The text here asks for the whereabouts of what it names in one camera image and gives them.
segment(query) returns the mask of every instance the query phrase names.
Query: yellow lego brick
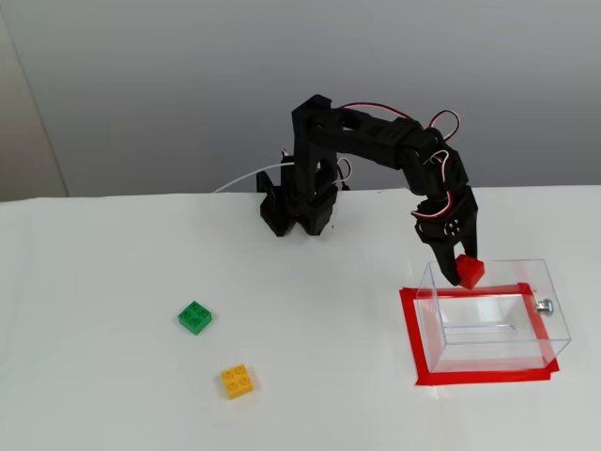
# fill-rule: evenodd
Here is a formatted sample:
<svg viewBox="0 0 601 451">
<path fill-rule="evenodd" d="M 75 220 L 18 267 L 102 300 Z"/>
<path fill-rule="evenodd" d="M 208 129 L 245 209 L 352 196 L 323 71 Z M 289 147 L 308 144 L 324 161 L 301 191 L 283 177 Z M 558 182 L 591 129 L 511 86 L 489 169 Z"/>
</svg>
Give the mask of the yellow lego brick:
<svg viewBox="0 0 601 451">
<path fill-rule="evenodd" d="M 253 381 L 251 381 L 251 376 L 244 365 L 225 370 L 222 373 L 222 382 L 230 399 L 241 397 L 254 390 Z"/>
</svg>

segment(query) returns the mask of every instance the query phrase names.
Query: lego brick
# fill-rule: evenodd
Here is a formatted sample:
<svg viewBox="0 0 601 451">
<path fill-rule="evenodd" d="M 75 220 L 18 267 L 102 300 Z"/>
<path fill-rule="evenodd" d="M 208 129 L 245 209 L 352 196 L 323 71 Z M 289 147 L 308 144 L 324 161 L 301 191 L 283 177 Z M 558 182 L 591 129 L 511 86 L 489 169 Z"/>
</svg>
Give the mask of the lego brick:
<svg viewBox="0 0 601 451">
<path fill-rule="evenodd" d="M 198 335 L 211 322 L 212 315 L 197 301 L 193 301 L 179 314 L 178 319 L 182 326 L 194 335 Z"/>
<path fill-rule="evenodd" d="M 225 370 L 222 373 L 222 382 L 230 399 L 241 397 L 254 390 L 253 381 L 244 365 L 234 366 Z"/>
<path fill-rule="evenodd" d="M 463 288 L 472 289 L 485 275 L 485 264 L 477 258 L 468 257 L 461 254 L 455 261 L 457 272 L 461 277 L 459 285 Z"/>
</svg>

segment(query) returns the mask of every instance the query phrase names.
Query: transparent container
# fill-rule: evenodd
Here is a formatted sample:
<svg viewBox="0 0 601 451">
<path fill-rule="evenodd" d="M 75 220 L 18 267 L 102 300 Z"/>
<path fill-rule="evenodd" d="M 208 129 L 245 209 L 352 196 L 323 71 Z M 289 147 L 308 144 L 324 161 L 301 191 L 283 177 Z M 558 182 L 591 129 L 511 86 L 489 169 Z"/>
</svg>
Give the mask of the transparent container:
<svg viewBox="0 0 601 451">
<path fill-rule="evenodd" d="M 544 368 L 571 340 L 544 260 L 487 261 L 474 289 L 431 262 L 415 307 L 430 372 Z"/>
</svg>

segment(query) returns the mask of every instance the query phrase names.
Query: gray wall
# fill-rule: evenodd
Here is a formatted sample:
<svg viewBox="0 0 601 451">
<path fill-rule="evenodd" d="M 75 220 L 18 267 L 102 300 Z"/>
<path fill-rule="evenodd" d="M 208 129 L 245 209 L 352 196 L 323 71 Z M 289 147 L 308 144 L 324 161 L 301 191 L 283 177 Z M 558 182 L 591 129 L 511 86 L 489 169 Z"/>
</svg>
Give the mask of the gray wall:
<svg viewBox="0 0 601 451">
<path fill-rule="evenodd" d="M 315 93 L 457 110 L 477 186 L 601 182 L 598 0 L 0 2 L 74 195 L 211 191 L 277 163 Z"/>
<path fill-rule="evenodd" d="M 65 195 L 65 184 L 0 14 L 0 201 Z"/>
</svg>

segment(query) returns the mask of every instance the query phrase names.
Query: robotic arm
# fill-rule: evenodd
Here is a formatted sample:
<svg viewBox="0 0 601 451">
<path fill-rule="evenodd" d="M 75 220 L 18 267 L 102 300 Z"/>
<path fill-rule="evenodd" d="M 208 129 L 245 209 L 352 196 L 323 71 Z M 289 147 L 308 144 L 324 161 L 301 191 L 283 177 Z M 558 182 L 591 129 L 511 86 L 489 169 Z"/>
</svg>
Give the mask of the robotic arm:
<svg viewBox="0 0 601 451">
<path fill-rule="evenodd" d="M 456 150 L 435 128 L 398 117 L 387 121 L 347 108 L 331 108 L 316 95 L 292 112 L 294 155 L 282 163 L 282 184 L 256 176 L 259 193 L 267 193 L 261 217 L 282 237 L 294 223 L 309 235 L 319 235 L 331 217 L 338 188 L 337 152 L 403 170 L 409 189 L 425 195 L 412 215 L 422 242 L 430 245 L 445 277 L 458 285 L 454 247 L 461 242 L 469 257 L 478 257 L 478 206 Z"/>
</svg>

